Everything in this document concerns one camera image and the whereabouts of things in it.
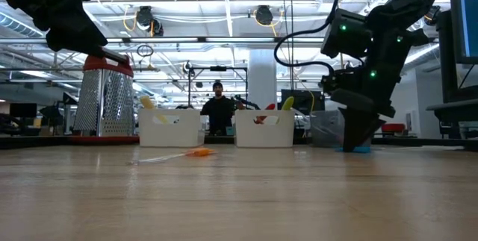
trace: white plastic bin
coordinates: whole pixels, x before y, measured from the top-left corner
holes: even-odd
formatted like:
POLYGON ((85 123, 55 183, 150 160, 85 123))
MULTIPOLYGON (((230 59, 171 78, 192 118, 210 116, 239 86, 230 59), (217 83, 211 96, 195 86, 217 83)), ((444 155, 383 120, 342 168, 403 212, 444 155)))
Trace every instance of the white plastic bin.
POLYGON ((199 110, 140 109, 139 123, 142 147, 190 148, 204 144, 205 117, 199 110))
POLYGON ((237 147, 290 148, 294 144, 293 111, 236 110, 235 121, 237 147), (263 125, 254 123, 257 116, 267 116, 263 125))

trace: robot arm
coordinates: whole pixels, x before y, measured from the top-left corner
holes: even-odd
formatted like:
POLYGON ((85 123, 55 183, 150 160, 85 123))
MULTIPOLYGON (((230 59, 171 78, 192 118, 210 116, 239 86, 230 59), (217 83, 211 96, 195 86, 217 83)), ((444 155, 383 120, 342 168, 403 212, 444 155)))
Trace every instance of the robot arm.
POLYGON ((367 16, 367 25, 373 30, 407 29, 428 13, 435 0, 389 0, 375 7, 367 16))
POLYGON ((53 51, 67 48, 126 62, 126 57, 103 48, 108 41, 84 12, 83 1, 90 0, 7 0, 7 3, 31 16, 41 31, 48 31, 46 41, 53 51))
POLYGON ((407 28, 431 8, 435 0, 389 0, 368 16, 338 9, 326 33, 321 52, 330 57, 345 53, 366 57, 364 65, 335 71, 321 85, 331 100, 342 103, 345 119, 344 150, 352 151, 393 117, 391 95, 412 46, 429 42, 423 30, 407 28))

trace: computer monitor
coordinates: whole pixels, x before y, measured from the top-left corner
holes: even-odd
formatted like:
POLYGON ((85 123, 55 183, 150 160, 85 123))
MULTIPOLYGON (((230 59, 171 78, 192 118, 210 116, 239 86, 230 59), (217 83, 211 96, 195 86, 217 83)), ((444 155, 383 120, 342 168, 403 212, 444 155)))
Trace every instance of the computer monitor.
MULTIPOLYGON (((314 94, 315 102, 314 109, 325 110, 325 97, 320 91, 311 91, 314 94)), ((309 115, 312 107, 312 96, 311 92, 307 90, 282 90, 281 91, 281 106, 284 104, 285 100, 290 96, 294 97, 294 104, 292 107, 305 115, 309 115)))
POLYGON ((10 103, 10 115, 16 118, 37 117, 37 105, 35 103, 10 103))
POLYGON ((457 63, 478 63, 478 0, 451 0, 457 63))

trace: man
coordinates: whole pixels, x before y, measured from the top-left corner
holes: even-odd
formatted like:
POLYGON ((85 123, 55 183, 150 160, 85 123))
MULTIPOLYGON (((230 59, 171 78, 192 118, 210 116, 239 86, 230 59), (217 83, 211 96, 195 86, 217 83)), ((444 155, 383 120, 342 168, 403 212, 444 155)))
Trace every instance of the man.
POLYGON ((234 102, 223 96, 223 85, 220 82, 213 84, 214 97, 202 107, 201 115, 209 116, 209 134, 225 136, 226 128, 232 126, 231 118, 234 113, 234 102))

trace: wooden table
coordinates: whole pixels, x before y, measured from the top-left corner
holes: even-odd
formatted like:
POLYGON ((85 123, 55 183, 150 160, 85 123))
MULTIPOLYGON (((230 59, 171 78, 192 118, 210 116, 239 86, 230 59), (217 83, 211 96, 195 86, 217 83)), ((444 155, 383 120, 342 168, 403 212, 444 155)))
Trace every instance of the wooden table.
POLYGON ((0 240, 477 240, 477 153, 211 147, 2 151, 0 240))

